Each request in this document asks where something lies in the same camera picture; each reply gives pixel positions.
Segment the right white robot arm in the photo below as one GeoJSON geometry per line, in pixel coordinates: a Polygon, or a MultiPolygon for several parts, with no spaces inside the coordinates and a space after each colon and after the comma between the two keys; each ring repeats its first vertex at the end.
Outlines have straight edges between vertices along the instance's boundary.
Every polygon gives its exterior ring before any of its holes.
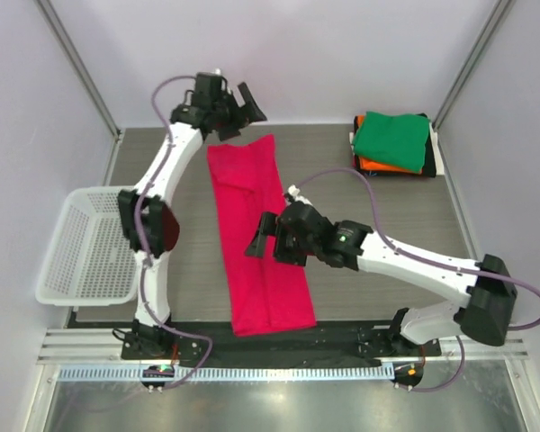
{"type": "Polygon", "coordinates": [[[305,266],[308,257],[316,257],[333,268],[386,275],[442,297],[439,304],[395,313],[387,341],[398,356],[433,339],[460,335],[490,347],[505,343],[518,290],[497,256],[472,261],[440,255],[383,238],[352,220],[332,222],[303,202],[279,214],[263,212],[246,256],[263,257],[269,237],[278,263],[305,266]]]}

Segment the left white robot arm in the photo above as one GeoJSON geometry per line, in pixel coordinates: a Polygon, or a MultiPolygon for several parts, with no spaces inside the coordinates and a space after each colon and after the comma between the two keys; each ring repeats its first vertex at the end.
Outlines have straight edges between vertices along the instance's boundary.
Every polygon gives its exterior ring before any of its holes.
{"type": "Polygon", "coordinates": [[[192,80],[193,88],[185,92],[172,115],[157,115],[166,136],[148,170],[118,195],[122,233],[139,275],[132,329],[146,333],[142,347],[156,359],[167,357],[174,346],[169,333],[167,269],[180,231],[170,205],[182,174],[210,133],[228,140],[249,124],[267,119],[246,83],[232,91],[223,76],[199,73],[192,80]]]}

